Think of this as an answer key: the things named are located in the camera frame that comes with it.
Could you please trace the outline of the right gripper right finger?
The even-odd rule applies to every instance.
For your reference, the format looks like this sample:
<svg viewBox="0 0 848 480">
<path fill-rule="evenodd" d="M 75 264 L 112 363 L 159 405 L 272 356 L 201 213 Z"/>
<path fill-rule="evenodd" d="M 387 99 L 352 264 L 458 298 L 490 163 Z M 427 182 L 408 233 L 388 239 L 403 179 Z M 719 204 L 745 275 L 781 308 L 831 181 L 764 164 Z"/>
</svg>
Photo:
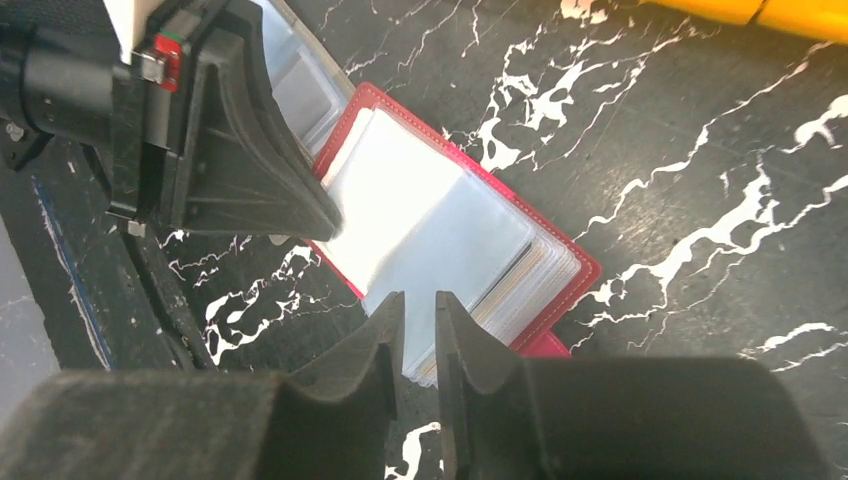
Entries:
<svg viewBox="0 0 848 480">
<path fill-rule="evenodd" d="M 827 479 L 788 390 L 738 358 L 524 357 L 435 308 L 448 479 Z"/>
</svg>

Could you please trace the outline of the grey card holder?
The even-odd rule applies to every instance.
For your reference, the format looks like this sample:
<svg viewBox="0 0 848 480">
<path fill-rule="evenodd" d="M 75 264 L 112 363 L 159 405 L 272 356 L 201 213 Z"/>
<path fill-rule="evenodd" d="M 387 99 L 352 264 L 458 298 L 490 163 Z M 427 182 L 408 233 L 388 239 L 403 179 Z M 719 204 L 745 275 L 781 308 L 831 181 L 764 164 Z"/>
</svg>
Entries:
<svg viewBox="0 0 848 480">
<path fill-rule="evenodd" d="M 324 45 L 284 1 L 258 0 L 272 94 L 302 147 L 322 150 L 355 87 Z"/>
</svg>

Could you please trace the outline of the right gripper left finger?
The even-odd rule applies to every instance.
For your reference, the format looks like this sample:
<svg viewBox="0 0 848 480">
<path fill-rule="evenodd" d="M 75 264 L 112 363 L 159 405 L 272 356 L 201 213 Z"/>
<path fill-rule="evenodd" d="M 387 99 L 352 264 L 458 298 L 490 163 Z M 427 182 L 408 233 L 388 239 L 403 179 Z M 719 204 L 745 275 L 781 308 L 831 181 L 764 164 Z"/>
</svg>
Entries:
<svg viewBox="0 0 848 480">
<path fill-rule="evenodd" d="M 5 479 L 380 479 L 405 299 L 292 374 L 66 371 L 1 433 Z"/>
</svg>

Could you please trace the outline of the red leather card holder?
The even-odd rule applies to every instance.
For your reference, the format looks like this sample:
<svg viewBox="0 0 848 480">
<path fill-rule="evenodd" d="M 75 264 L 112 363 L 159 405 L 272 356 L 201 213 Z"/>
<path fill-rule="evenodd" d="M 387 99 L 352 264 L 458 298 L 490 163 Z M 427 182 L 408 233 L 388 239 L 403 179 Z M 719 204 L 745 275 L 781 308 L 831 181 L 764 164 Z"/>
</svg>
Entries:
<svg viewBox="0 0 848 480">
<path fill-rule="evenodd" d="M 437 382 L 440 291 L 513 351 L 567 355 L 551 329 L 598 279 L 598 262 L 385 92 L 355 90 L 314 171 L 342 215 L 315 251 L 367 313 L 405 296 L 407 379 Z"/>
</svg>

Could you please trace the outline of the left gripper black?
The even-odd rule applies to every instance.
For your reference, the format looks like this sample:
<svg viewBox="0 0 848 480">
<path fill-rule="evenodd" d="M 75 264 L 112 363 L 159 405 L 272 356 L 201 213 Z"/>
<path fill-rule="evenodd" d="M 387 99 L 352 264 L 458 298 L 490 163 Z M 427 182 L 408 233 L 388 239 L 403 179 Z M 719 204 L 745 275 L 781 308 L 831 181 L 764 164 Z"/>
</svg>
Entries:
<svg viewBox="0 0 848 480">
<path fill-rule="evenodd" d="M 103 175 L 108 212 L 193 234 L 328 240 L 341 214 L 273 98 L 251 1 L 5 1 L 1 158 L 54 138 Z"/>
</svg>

